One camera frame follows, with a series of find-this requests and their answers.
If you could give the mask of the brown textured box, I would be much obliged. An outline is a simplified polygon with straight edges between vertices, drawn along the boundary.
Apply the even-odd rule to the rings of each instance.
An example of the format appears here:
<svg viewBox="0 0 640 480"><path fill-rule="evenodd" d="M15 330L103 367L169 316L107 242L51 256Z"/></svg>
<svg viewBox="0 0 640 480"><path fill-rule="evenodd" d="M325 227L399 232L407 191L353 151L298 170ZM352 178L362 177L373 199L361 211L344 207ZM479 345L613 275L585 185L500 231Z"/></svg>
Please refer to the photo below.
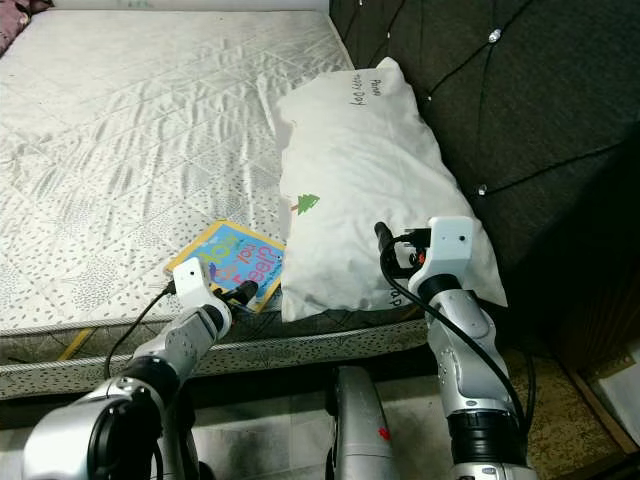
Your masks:
<svg viewBox="0 0 640 480"><path fill-rule="evenodd" d="M640 447L579 375L521 349L503 358L532 412L527 452L541 480L640 480Z"/></svg>

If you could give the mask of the white quilted mattress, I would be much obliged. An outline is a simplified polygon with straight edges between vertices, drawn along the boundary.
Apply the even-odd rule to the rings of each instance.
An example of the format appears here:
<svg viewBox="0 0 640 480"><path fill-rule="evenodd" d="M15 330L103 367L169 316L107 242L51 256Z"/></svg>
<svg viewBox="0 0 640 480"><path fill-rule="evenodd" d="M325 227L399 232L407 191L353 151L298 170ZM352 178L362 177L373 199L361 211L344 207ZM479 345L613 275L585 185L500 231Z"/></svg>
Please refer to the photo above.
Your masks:
<svg viewBox="0 0 640 480"><path fill-rule="evenodd" d="M0 397L83 393L178 312L166 265L284 233L271 109L351 68L323 12L37 14L0 60Z"/></svg>

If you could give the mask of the pink mouse print blanket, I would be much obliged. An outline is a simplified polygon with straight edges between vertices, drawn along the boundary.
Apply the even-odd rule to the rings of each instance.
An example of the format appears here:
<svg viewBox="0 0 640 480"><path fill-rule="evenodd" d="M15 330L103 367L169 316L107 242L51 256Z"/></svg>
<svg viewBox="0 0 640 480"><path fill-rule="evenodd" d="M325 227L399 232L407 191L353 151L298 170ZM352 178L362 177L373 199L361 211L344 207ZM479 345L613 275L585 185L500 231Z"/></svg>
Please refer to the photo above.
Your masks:
<svg viewBox="0 0 640 480"><path fill-rule="evenodd" d="M0 0L0 54L12 46L36 14L52 5L54 0Z"/></svg>

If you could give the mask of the silver right robot leg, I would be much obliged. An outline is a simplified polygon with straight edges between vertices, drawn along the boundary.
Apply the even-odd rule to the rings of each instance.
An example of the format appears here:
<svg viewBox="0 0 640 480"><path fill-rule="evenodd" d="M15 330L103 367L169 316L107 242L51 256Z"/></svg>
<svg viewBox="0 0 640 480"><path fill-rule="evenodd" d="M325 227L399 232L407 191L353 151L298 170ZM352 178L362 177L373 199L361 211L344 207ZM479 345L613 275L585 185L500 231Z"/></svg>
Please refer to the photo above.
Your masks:
<svg viewBox="0 0 640 480"><path fill-rule="evenodd" d="M339 366L326 390L325 411L333 417L332 448L325 480L399 480L390 429L369 372Z"/></svg>

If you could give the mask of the dark bed frame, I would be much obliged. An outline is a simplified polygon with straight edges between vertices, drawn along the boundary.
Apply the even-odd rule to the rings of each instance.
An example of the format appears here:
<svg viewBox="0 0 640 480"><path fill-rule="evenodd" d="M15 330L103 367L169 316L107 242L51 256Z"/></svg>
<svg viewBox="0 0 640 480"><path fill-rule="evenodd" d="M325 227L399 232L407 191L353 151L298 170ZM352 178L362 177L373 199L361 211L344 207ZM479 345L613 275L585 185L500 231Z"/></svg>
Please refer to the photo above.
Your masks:
<svg viewBox="0 0 640 480"><path fill-rule="evenodd" d="M332 387L332 366L303 366L291 369L241 372L198 378L187 381L184 392L191 394L197 408L221 407L250 401L268 401L271 398L300 396L324 392ZM384 401L413 397L425 397L438 393L433 376L410 376L404 372L378 370L367 367L376 387L389 387L381 394ZM32 428L42 416L56 407L77 401L82 394L55 394L0 402L0 428Z"/></svg>

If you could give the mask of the dark grey tufted headboard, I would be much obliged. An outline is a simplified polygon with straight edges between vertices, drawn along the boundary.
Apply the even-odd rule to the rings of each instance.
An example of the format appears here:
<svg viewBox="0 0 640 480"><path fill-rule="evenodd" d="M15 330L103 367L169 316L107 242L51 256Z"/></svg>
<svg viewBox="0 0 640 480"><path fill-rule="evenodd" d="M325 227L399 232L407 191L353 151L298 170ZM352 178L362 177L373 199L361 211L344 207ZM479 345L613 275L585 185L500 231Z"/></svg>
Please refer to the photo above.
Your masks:
<svg viewBox="0 0 640 480"><path fill-rule="evenodd" d="M564 365L640 338L640 0L328 0L357 67L397 60L479 216L509 332Z"/></svg>

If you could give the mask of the colourful children's book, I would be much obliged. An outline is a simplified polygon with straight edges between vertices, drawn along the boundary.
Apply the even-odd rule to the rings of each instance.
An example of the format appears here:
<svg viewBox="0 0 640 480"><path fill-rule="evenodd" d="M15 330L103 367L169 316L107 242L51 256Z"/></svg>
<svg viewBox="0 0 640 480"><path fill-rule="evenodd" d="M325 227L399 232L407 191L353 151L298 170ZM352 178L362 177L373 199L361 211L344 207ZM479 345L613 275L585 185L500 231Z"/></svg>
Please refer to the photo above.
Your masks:
<svg viewBox="0 0 640 480"><path fill-rule="evenodd" d="M182 262L197 259L212 287L229 291L243 282L255 282L259 289L247 308L260 314L269 308L271 297L282 283L285 244L229 220L218 220L165 265L173 273Z"/></svg>

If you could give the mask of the white pillow green tree print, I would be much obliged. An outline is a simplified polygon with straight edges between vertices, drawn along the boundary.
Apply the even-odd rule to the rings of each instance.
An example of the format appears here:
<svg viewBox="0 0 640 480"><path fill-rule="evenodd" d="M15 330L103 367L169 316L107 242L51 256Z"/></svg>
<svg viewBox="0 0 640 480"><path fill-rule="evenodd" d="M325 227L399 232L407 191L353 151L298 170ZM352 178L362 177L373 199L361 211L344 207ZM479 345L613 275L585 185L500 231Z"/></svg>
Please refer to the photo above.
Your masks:
<svg viewBox="0 0 640 480"><path fill-rule="evenodd" d="M320 74L276 102L275 114L291 215L283 320L396 308L375 225L424 228L431 218L472 214L401 65L385 58Z"/></svg>

